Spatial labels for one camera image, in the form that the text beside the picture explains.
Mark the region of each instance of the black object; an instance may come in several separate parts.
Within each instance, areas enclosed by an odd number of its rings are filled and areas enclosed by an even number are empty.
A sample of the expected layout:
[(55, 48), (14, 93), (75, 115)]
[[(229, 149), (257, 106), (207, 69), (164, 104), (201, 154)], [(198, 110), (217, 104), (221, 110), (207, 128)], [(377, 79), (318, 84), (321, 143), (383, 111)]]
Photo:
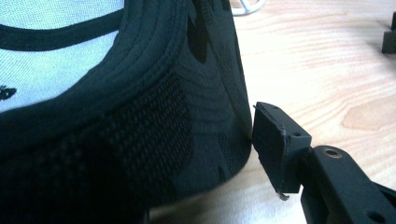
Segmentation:
[(119, 29), (70, 89), (0, 113), (0, 223), (132, 223), (213, 189), (248, 160), (251, 115), (229, 1), (124, 5), (63, 29), (0, 27), (0, 48), (27, 51)]
[(393, 12), (391, 31), (384, 33), (384, 41), (382, 44), (382, 52), (386, 54), (396, 53), (396, 12)]
[(280, 108), (257, 103), (253, 145), (282, 199), (304, 186), (308, 223), (396, 223), (396, 191), (372, 182), (345, 151), (312, 148), (310, 139)]

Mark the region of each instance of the black plastic part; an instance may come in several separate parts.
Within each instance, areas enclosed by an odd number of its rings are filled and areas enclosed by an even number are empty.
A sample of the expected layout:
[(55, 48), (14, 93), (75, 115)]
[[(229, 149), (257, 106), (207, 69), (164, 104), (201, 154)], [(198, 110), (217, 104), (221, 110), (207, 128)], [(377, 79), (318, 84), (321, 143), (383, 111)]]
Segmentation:
[(279, 107), (258, 102), (252, 142), (276, 192), (298, 193), (297, 168), (309, 151), (311, 135)]
[(345, 151), (316, 147), (305, 162), (299, 177), (308, 223), (396, 223), (385, 193)]
[(393, 12), (392, 25), (389, 32), (384, 33), (384, 41), (382, 43), (382, 53), (396, 53), (396, 12)]

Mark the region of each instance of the wooden floor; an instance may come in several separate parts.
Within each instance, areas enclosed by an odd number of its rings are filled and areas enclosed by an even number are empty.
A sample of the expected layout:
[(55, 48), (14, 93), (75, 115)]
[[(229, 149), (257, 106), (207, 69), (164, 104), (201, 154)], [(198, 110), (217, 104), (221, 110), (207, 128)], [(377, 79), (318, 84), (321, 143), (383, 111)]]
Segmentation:
[[(393, 11), (395, 0), (267, 0), (234, 20), (250, 104), (281, 107), (312, 146), (340, 147), (372, 180), (396, 189), (396, 56), (381, 53)], [(280, 201), (254, 150), (231, 181), (153, 209), (150, 219), (305, 223), (300, 195)]]

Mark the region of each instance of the black trim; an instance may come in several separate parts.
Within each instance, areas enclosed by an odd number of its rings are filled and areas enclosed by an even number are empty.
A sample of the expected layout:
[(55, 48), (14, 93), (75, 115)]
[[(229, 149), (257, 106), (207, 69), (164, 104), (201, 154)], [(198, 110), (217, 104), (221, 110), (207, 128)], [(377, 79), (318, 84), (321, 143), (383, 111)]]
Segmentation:
[(0, 24), (0, 49), (44, 51), (69, 47), (119, 30), (122, 11), (51, 30), (21, 29)]

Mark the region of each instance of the black band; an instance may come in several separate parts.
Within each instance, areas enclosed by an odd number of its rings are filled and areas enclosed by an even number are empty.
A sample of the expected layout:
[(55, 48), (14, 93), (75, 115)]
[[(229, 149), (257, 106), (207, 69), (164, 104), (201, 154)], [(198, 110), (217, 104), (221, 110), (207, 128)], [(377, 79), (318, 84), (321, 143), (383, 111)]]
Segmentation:
[(0, 49), (45, 51), (69, 47), (119, 30), (122, 9), (59, 29), (31, 30), (0, 24)]

